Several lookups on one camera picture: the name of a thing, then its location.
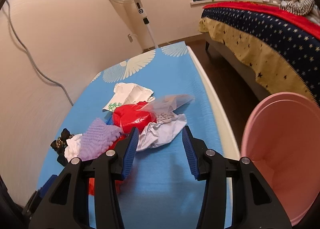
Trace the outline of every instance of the cable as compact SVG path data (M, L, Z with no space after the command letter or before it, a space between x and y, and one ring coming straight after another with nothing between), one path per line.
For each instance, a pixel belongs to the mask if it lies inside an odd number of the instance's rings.
M12 32L14 33L14 36L15 36L16 39L19 41L19 43L20 43L20 44L23 46L23 48L25 49L25 52L26 52L26 54L27 54L27 56L28 56L31 64L32 64L32 65L34 66L34 68L38 71L38 73L41 74L41 76L42 76L43 78L45 78L45 79L47 79L48 81L54 83L55 85L58 85L59 87L61 87L61 88L63 89L64 93L66 94L66 96L68 97L69 102L70 102L71 105L73 106L73 102L72 102L72 100L71 100L71 98L70 98L67 90L65 89L65 87L64 87L61 83L58 83L58 82L50 79L49 77L45 76L45 75L40 71L40 69L38 68L38 66L36 65L36 63L34 62L34 60L33 60L32 56L31 56L31 53L29 52L28 48L24 45L24 43L22 43L22 41L21 41L20 38L18 37L16 31L14 30L14 27L13 27L13 24L12 24L12 21L11 21L11 14L10 14L10 10L11 10L11 9L10 9L10 4L9 4L9 1L8 1L8 0L6 0L6 2L7 2L7 4L8 4L8 21L9 21L9 24L10 24L10 26L11 26Z

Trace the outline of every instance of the red blanket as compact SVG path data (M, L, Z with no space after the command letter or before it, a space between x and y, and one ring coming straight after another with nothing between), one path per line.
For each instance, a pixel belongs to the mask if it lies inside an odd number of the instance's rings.
M272 16L276 16L305 30L307 33L313 35L315 38L320 40L320 26L310 22L307 18L303 16L294 15L287 11L281 10L277 7L250 3L250 2L219 2L219 3L207 5L203 8L206 9L206 8L213 8L213 7L228 7L228 8L242 9L242 10L248 10L252 12L265 13Z

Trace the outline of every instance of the wall outlet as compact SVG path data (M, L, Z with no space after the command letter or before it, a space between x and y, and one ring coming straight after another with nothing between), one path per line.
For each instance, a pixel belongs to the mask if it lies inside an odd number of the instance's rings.
M132 43L133 42L133 38L132 38L131 34L128 35L128 38L129 38L130 43Z

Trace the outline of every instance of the bed leg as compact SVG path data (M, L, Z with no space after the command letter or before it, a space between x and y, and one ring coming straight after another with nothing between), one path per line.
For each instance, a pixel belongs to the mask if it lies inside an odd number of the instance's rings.
M205 43L205 50L206 50L206 51L208 50L209 45L210 45L210 44L209 44L208 42Z

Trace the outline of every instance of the purple knit cloth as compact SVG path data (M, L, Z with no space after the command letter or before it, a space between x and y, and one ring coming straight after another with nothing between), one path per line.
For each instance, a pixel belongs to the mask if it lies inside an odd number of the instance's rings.
M107 125L100 118L96 118L81 137L79 158L82 161L97 158L117 140L121 135L121 128Z

